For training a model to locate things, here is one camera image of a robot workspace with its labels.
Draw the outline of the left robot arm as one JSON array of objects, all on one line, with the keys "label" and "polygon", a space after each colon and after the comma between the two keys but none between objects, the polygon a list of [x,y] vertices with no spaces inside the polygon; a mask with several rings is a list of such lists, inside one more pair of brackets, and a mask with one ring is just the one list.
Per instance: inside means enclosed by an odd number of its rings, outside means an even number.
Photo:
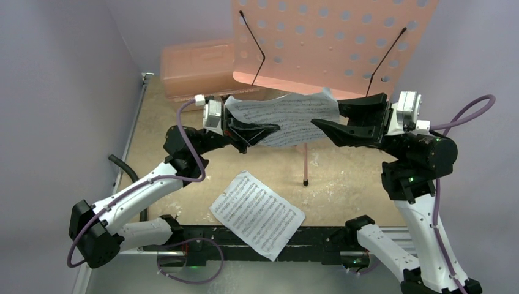
[{"label": "left robot arm", "polygon": [[160,245],[173,251],[182,244],[181,226],[172,216],[129,221],[161,198],[206,179],[209,164],[203,154],[231,145],[245,154],[252,146],[279,132],[278,124],[245,122],[218,100],[190,99],[177,111],[176,124],[165,136],[167,153],[146,176],[120,192],[89,204],[81,200],[72,207],[69,236],[72,245],[66,264],[99,268],[115,258],[124,247]]}]

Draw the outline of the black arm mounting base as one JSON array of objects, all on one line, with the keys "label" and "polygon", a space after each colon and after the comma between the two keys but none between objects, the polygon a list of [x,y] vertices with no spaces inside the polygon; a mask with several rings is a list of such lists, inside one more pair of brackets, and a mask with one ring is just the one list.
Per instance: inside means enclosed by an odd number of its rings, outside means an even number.
[{"label": "black arm mounting base", "polygon": [[241,238],[222,225],[186,225],[166,244],[144,246],[145,252],[180,252],[188,266],[208,261],[320,262],[357,270],[376,264],[348,227],[299,227],[292,236],[270,229]]}]

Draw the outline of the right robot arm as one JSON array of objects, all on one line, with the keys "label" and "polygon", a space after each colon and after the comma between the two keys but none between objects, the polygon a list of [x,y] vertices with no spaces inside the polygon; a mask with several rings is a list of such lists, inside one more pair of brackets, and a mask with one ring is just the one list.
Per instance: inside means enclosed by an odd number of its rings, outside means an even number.
[{"label": "right robot arm", "polygon": [[403,91],[391,103],[377,94],[338,103],[346,124],[313,119],[336,146],[368,147],[391,155],[382,163],[381,182],[408,228],[415,254],[407,253],[368,216],[360,216],[330,236],[334,246],[362,249],[386,266],[403,293],[481,293],[457,261],[439,216],[435,181],[452,173],[458,148],[418,119],[420,94]]}]

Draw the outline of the pink music stand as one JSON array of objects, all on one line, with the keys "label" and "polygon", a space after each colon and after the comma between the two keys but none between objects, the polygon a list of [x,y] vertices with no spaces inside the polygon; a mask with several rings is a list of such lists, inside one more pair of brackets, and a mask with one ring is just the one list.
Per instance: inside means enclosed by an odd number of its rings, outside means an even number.
[{"label": "pink music stand", "polygon": [[390,96],[437,1],[233,1],[233,78],[300,103]]}]

